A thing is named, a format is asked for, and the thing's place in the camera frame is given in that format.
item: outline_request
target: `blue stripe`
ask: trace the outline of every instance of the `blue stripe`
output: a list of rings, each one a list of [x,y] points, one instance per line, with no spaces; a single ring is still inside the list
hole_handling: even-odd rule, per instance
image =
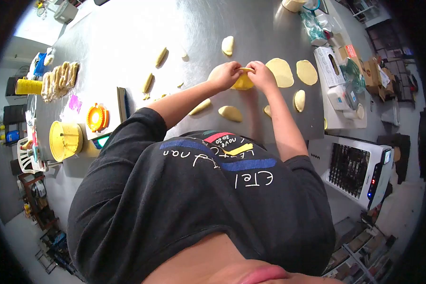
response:
[[[246,160],[233,163],[221,164],[221,169],[228,170],[230,172],[236,172],[239,170],[246,169],[266,169],[272,168],[276,165],[275,159],[264,159],[264,160]]]
[[[218,132],[218,131],[216,131],[216,130],[207,130],[207,131],[204,132],[204,135],[208,135],[208,134],[213,133],[213,132]]]
[[[210,148],[208,148],[204,144],[199,144],[197,142],[190,141],[190,140],[174,140],[174,141],[165,142],[161,144],[161,146],[159,146],[159,149],[164,149],[168,147],[177,147],[177,146],[195,148],[195,149],[199,149],[201,151],[207,152],[209,154],[212,153]]]

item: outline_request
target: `purple cloth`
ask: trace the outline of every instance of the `purple cloth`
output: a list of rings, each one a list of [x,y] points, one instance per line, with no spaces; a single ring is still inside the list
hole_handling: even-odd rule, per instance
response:
[[[69,100],[69,108],[79,113],[81,106],[82,106],[82,102],[79,100],[79,98],[75,94],[73,94],[73,96]]]

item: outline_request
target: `hand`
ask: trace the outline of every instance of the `hand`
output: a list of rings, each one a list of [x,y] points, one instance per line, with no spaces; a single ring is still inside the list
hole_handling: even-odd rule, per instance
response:
[[[247,68],[253,68],[256,73],[248,72],[248,77],[254,85],[264,94],[273,89],[278,89],[273,72],[260,61],[251,61],[246,65]]]
[[[239,70],[240,67],[242,66],[237,61],[218,65],[211,71],[207,82],[210,82],[218,92],[225,91],[243,74],[243,71]]]

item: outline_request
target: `metal countertop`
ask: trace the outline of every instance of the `metal countertop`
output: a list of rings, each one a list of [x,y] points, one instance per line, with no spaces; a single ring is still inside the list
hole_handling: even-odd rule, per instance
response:
[[[296,62],[309,60],[316,68],[301,19],[280,5],[280,0],[112,0],[79,21],[54,44],[55,58],[50,68],[63,61],[79,61],[76,85],[61,99],[50,103],[37,100],[36,128],[45,159],[51,159],[49,129],[68,104],[71,95],[82,101],[79,115],[67,118],[85,131],[85,114],[94,102],[116,100],[116,87],[126,88],[130,112],[143,107],[162,94],[175,93],[207,79],[217,65],[236,60],[245,66],[249,61],[266,63],[272,58],[286,60],[295,79],[290,88],[281,88],[289,109],[306,140],[324,135],[324,108],[320,82],[308,86],[297,77]],[[232,56],[221,51],[222,39],[234,36]],[[164,64],[154,67],[155,49],[167,46]],[[188,59],[182,60],[182,46]],[[143,101],[139,92],[142,78],[154,75],[151,99]],[[179,82],[184,82],[179,89]],[[293,95],[306,91],[302,113],[292,107]],[[170,129],[166,139],[203,129],[228,131],[265,144],[274,143],[271,119],[262,108],[268,104],[255,88],[248,91],[229,89],[211,98],[212,106],[196,116],[187,116]],[[222,118],[218,109],[233,105],[244,121],[236,123]]]

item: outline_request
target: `pink stripe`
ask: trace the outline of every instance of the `pink stripe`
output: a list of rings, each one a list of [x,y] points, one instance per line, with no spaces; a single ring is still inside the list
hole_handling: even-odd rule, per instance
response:
[[[213,141],[215,141],[216,139],[218,139],[219,137],[223,137],[224,135],[235,135],[233,133],[229,133],[229,132],[221,132],[221,133],[216,133],[211,135],[209,138],[204,139],[204,141],[207,141],[209,143],[212,143]]]

